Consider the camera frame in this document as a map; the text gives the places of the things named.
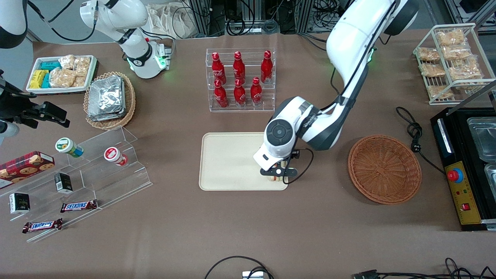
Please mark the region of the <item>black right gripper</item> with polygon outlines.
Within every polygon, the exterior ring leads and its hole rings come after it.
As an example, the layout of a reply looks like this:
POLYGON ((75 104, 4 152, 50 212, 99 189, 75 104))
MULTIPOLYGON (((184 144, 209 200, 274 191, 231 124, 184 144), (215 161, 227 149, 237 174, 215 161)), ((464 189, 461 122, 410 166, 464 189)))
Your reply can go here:
POLYGON ((35 96, 26 95, 6 82, 1 77, 0 94, 0 118, 7 122, 23 124, 36 129, 39 121, 54 122, 62 127, 68 128, 70 120, 67 119, 67 111, 51 102, 44 102, 44 115, 37 109, 38 104, 30 99, 35 96))

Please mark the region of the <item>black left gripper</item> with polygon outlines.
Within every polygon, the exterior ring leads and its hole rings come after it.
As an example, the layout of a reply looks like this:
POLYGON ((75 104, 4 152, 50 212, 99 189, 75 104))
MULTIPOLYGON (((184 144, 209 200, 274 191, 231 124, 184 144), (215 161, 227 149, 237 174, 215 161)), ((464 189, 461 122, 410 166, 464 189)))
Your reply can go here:
POLYGON ((267 176, 267 180, 273 182, 273 179, 280 179, 282 182, 287 182, 287 179, 295 178, 299 175, 296 168, 290 167, 291 159, 299 159, 300 151, 293 150, 291 155, 282 161, 274 164, 268 170, 260 169, 259 173, 262 176, 267 176))

